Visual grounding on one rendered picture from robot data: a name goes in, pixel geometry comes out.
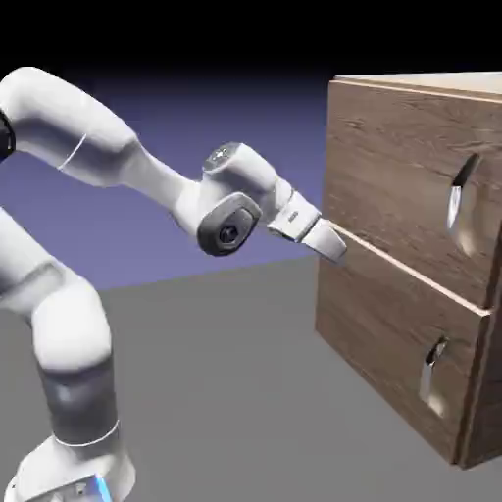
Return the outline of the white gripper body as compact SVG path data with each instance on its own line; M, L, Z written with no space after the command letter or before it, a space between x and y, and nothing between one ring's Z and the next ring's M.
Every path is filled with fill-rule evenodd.
M324 218L317 219L302 239L302 243L333 263L339 262L347 250L344 240L331 222Z

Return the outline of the wooden cabinet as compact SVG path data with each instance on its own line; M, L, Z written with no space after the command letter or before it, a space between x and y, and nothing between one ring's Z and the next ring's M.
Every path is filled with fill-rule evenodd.
M502 72L328 87L316 328L448 463L502 456Z

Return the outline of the large wooden cabinet door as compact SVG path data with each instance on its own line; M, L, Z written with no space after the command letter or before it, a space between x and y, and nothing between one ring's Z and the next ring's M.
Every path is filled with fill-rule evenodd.
M481 161L479 250L446 227L453 177ZM339 225L489 308L502 265L502 96L339 79L328 87L324 205Z

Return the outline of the small wooden cabinet door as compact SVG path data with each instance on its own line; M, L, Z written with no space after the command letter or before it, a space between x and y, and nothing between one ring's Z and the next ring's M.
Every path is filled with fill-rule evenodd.
M447 462L465 468L477 361L491 313L355 234L340 265L319 263L316 329L385 402ZM424 358L448 344L433 374L438 417L419 397Z

